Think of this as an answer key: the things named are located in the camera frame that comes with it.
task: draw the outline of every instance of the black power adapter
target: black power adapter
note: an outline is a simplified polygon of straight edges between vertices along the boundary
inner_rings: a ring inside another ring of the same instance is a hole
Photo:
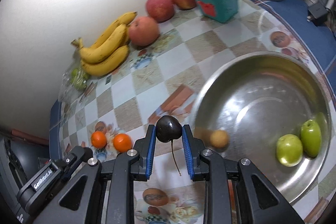
[[[308,7],[307,20],[320,26],[328,20],[328,10],[321,3],[315,3]]]

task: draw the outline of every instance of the white wall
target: white wall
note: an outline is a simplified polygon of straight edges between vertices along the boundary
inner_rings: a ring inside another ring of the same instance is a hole
[[[48,137],[49,113],[70,41],[90,45],[120,14],[145,15],[146,0],[2,0],[0,2],[0,124]]]

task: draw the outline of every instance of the black cable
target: black cable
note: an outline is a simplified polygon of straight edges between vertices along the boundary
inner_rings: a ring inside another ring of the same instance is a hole
[[[330,30],[334,36],[334,39],[336,41],[336,36],[335,36],[335,33],[334,33],[334,20],[335,20],[335,17],[334,17],[334,13],[329,9],[329,8],[326,8],[326,10],[330,13],[331,15],[331,19],[330,19]]]

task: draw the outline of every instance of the bunch of bananas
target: bunch of bananas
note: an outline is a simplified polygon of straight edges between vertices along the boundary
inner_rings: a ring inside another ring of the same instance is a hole
[[[137,12],[128,12],[121,15],[103,32],[91,47],[84,47],[81,38],[71,42],[81,56],[83,70],[94,76],[103,76],[117,68],[127,57],[128,27]]]

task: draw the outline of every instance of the cherry stem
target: cherry stem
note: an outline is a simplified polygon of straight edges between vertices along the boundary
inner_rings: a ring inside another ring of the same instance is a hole
[[[175,160],[175,156],[174,156],[174,150],[173,150],[173,140],[171,140],[171,141],[170,141],[170,143],[171,143],[171,153],[173,154],[173,159],[174,159],[174,162],[175,162],[176,168],[177,168],[177,170],[178,170],[178,173],[180,174],[180,177],[181,177],[182,175],[181,175],[181,172],[180,172],[180,170],[179,170],[179,167],[177,166],[177,163],[176,163],[176,160]]]

